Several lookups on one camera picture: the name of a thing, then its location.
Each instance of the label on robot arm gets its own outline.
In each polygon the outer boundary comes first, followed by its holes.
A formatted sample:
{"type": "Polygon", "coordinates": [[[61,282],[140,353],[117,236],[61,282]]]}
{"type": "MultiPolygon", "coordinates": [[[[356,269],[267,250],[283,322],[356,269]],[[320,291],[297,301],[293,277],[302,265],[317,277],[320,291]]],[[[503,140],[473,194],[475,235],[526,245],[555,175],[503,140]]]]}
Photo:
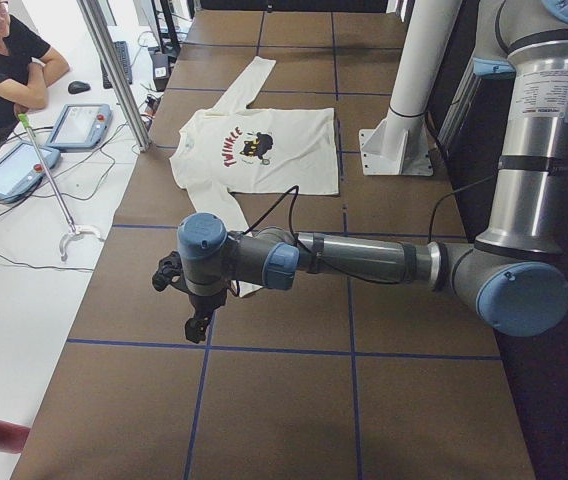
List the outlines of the label on robot arm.
{"type": "Polygon", "coordinates": [[[518,75],[508,119],[557,117],[568,123],[568,70],[518,75]]]}

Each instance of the man's arm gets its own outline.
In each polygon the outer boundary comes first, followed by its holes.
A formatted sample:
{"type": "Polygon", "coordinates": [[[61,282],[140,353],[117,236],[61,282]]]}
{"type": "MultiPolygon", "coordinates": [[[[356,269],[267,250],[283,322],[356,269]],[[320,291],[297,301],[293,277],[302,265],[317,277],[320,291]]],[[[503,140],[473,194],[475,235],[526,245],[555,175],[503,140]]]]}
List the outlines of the man's arm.
{"type": "Polygon", "coordinates": [[[28,66],[26,85],[11,78],[0,82],[0,97],[27,108],[44,108],[48,104],[48,92],[44,79],[44,67],[37,62],[28,66]]]}
{"type": "Polygon", "coordinates": [[[66,59],[53,47],[48,49],[40,58],[40,61],[44,64],[44,82],[47,87],[58,81],[70,70],[66,59]]]}

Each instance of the green handle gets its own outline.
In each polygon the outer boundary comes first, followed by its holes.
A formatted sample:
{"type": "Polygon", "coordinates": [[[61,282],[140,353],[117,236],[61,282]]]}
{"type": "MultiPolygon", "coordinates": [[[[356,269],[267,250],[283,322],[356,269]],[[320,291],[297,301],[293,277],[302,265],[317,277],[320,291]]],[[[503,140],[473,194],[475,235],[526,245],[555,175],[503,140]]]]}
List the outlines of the green handle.
{"type": "Polygon", "coordinates": [[[20,122],[22,122],[22,125],[24,125],[24,128],[31,128],[31,125],[28,123],[28,117],[26,116],[25,113],[18,114],[17,118],[20,119],[20,122]]]}

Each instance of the tiled surface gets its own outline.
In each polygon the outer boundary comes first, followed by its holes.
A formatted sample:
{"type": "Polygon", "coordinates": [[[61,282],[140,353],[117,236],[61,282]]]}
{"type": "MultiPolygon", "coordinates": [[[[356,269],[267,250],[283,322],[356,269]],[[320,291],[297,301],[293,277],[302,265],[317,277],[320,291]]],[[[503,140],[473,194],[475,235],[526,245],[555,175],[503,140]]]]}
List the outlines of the tiled surface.
{"type": "MultiPolygon", "coordinates": [[[[365,177],[359,156],[402,40],[388,15],[202,12],[15,478],[533,478],[493,333],[456,301],[299,273],[289,292],[229,297],[194,345],[186,296],[151,287],[192,211],[168,163],[178,130],[256,54],[277,64],[254,108],[335,108],[340,195],[300,196],[294,228],[425,243],[450,192],[441,164],[430,178],[365,177]]],[[[278,195],[236,198],[250,222],[278,195]]],[[[287,228],[289,200],[263,225],[287,228]]],[[[434,233],[463,240],[452,198],[434,233]]]]}

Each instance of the device screen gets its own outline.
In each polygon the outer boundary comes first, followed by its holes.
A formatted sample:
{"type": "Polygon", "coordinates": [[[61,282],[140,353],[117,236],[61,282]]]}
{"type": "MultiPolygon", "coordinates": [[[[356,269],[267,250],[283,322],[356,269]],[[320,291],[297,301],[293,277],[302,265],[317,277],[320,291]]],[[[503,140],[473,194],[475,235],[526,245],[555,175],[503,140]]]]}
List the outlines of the device screen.
{"type": "MultiPolygon", "coordinates": [[[[44,158],[51,153],[41,150],[44,158]]],[[[33,145],[22,144],[0,161],[0,194],[8,195],[21,182],[33,166],[40,163],[33,145]]]]}
{"type": "Polygon", "coordinates": [[[53,141],[59,144],[85,143],[91,136],[99,105],[70,107],[53,141]]]}

